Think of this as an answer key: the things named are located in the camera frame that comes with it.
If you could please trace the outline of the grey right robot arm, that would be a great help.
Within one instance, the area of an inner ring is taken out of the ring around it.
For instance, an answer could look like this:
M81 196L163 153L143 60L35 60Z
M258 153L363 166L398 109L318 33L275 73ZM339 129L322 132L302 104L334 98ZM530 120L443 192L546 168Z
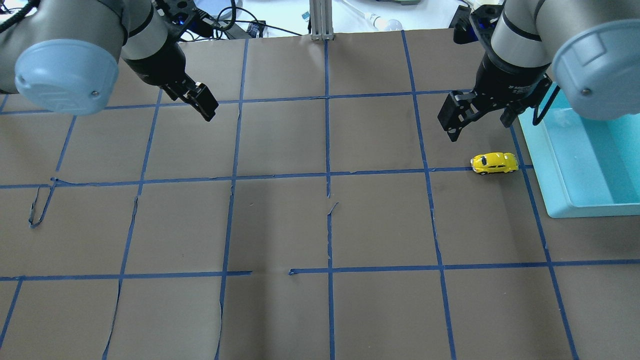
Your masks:
M451 142L497 110L509 128L533 109L537 126L560 92L586 119L635 116L639 9L637 0L505 0L455 18L455 43L478 42L485 52L473 89L448 94L439 124Z

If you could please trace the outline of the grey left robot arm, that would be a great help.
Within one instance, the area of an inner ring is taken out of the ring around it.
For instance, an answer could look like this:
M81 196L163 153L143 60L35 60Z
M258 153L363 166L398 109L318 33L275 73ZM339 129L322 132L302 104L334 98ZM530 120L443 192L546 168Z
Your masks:
M123 60L210 121L218 102L187 75L178 44L200 16L192 0L29 0L1 23L1 93L90 116L107 107Z

